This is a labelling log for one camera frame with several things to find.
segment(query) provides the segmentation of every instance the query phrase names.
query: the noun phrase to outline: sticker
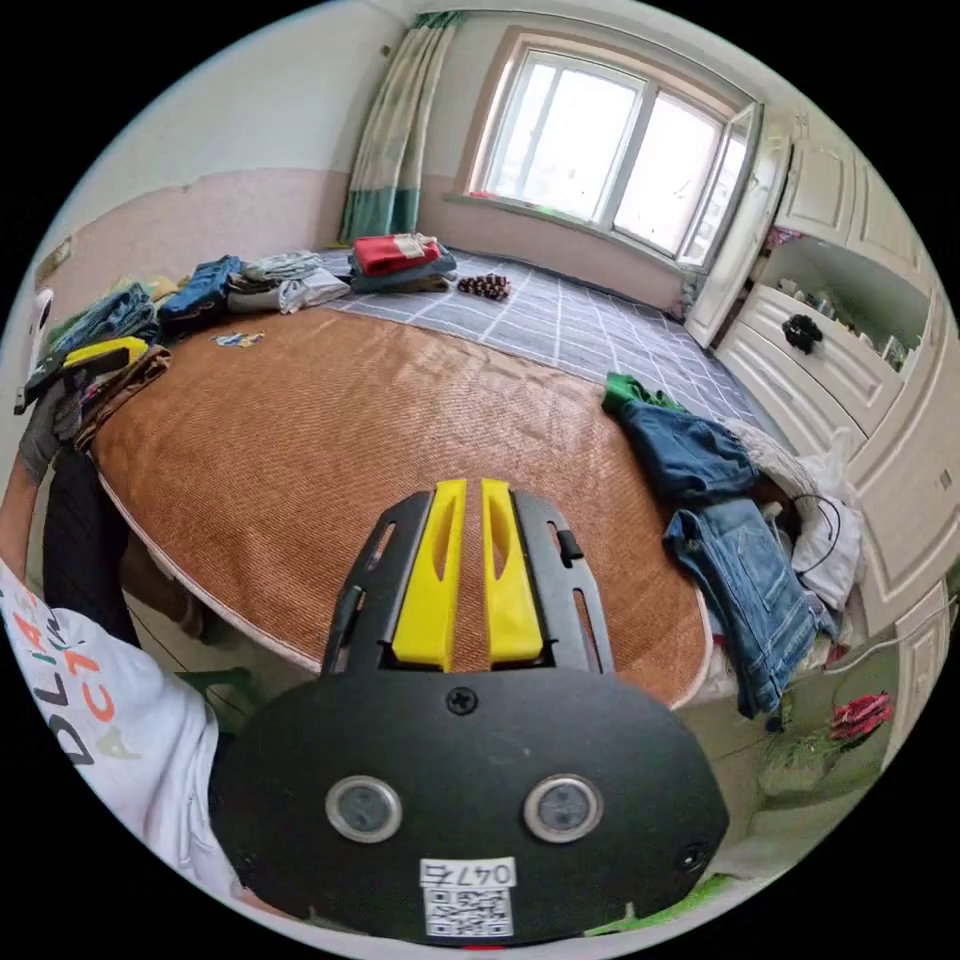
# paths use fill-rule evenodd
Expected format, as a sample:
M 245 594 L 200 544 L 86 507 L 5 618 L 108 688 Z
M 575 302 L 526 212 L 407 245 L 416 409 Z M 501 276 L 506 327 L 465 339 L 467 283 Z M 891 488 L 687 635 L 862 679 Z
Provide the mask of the sticker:
M 421 860 L 420 886 L 427 935 L 512 937 L 513 857 L 495 860 Z

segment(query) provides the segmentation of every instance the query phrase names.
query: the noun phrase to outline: pink wall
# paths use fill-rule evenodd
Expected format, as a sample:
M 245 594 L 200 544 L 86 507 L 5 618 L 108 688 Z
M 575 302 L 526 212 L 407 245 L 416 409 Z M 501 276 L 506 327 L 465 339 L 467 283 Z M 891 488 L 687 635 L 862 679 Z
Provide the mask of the pink wall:
M 452 177 L 423 178 L 417 227 L 439 237 L 447 246 L 518 257 L 662 310 L 669 310 L 680 298 L 679 274 L 642 253 L 562 224 L 443 199 L 445 193 L 452 192 Z
M 224 254 L 255 259 L 336 242 L 350 175 L 260 169 L 201 177 L 115 207 L 73 235 L 49 278 L 53 321 L 102 296 L 124 274 L 177 280 Z

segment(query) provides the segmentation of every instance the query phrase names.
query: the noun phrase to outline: plastic bag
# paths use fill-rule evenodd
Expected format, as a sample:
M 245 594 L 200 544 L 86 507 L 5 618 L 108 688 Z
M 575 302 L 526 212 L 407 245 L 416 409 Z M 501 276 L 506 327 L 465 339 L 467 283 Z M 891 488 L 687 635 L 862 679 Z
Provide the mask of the plastic bag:
M 799 458 L 816 484 L 817 493 L 829 503 L 816 497 L 803 497 L 797 501 L 803 533 L 794 550 L 793 568 L 800 574 L 817 564 L 808 574 L 801 576 L 801 580 L 835 610 L 843 609 L 850 591 L 866 573 L 863 513 L 857 491 L 847 479 L 847 465 L 852 454 L 853 434 L 842 427 L 834 434 L 830 449 L 825 453 Z M 818 563 L 827 551 L 830 551 L 829 558 Z
M 757 777 L 768 797 L 810 793 L 833 769 L 837 748 L 822 732 L 779 735 L 767 748 Z

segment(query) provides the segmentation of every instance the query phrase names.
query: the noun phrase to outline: number label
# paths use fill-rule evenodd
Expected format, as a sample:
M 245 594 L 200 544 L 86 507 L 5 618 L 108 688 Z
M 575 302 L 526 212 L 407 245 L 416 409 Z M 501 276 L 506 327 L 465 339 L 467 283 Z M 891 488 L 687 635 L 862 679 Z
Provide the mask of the number label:
M 494 860 L 421 860 L 420 886 L 444 890 L 503 890 L 517 885 L 513 857 Z

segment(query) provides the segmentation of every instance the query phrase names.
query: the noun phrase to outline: curtain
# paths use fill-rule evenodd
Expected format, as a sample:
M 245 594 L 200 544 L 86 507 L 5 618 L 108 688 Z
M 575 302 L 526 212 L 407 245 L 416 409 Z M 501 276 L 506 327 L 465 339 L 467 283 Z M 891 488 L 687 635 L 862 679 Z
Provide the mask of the curtain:
M 341 243 L 415 229 L 430 107 L 463 20 L 462 13 L 421 14 L 397 48 L 360 140 Z

